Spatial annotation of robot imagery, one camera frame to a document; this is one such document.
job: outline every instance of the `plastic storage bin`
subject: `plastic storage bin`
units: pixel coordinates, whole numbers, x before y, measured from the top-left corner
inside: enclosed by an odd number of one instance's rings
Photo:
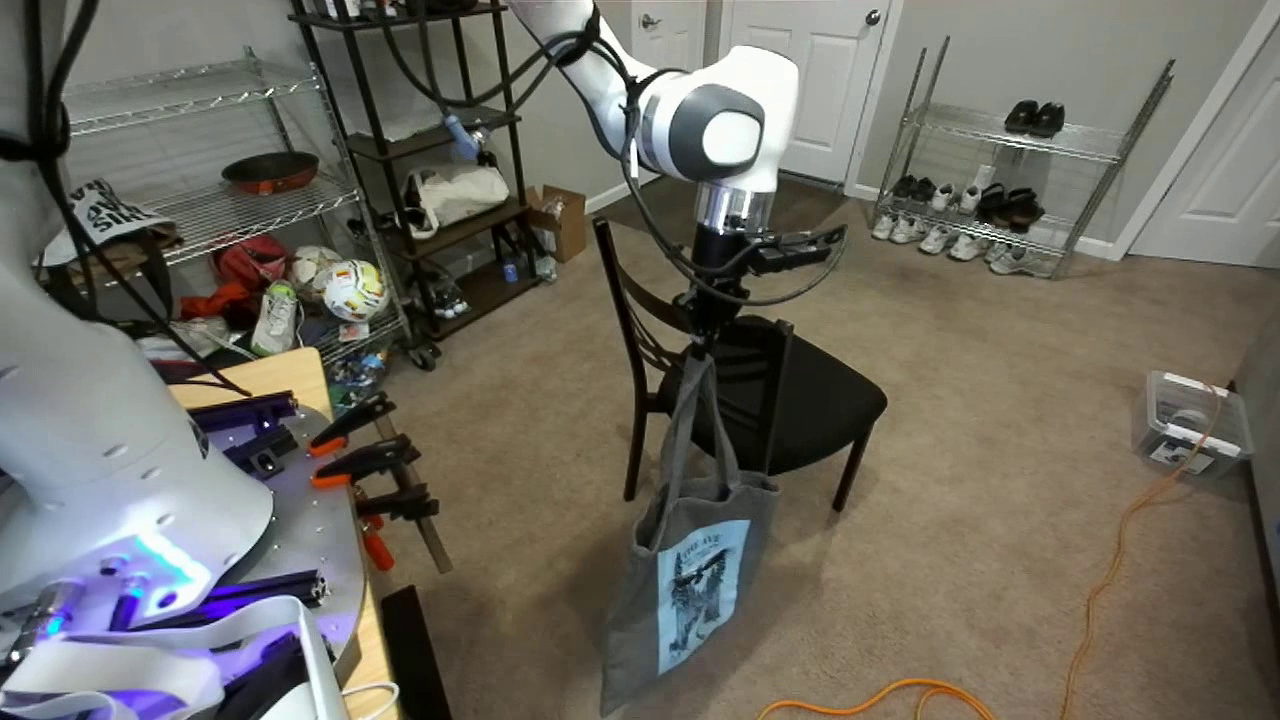
[[[1217,478],[1253,455],[1244,401],[1226,388],[1210,387],[1222,398],[1222,410],[1211,437],[1184,470],[1201,478]],[[1153,465],[1172,470],[1208,429],[1215,406],[1213,396],[1199,380],[1158,370],[1151,373],[1147,392],[1134,413],[1134,451]]]

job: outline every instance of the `plastic container lid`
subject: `plastic container lid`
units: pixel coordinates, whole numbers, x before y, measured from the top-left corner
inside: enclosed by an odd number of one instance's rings
[[[1226,388],[1211,387],[1222,398],[1222,410],[1204,448],[1228,457],[1252,456],[1253,438],[1249,437],[1244,400]],[[1161,434],[1199,441],[1213,419],[1216,405],[1199,380],[1160,370],[1147,375],[1147,421]]]

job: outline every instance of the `soccer ball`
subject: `soccer ball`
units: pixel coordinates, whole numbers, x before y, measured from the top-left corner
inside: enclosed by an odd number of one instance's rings
[[[342,255],[323,245],[303,245],[293,254],[288,279],[307,302],[319,302],[329,281],[329,268],[342,263]]]
[[[371,263],[343,260],[329,266],[324,304],[330,313],[352,323],[364,323],[387,306],[383,274]]]

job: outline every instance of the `white door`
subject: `white door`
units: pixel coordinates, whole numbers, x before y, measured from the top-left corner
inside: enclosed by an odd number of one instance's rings
[[[703,67],[707,0],[631,0],[630,31],[636,60],[696,70]]]
[[[1271,31],[1133,252],[1280,268],[1280,28]]]
[[[754,45],[800,67],[800,102],[782,169],[844,182],[864,122],[888,5],[888,0],[726,0],[730,32],[727,44],[721,40],[722,56],[733,45]]]

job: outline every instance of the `frying pan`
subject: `frying pan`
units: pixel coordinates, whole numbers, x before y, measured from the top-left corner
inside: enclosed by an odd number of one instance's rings
[[[271,195],[306,187],[319,168],[310,152],[268,152],[227,165],[223,179],[251,195]]]

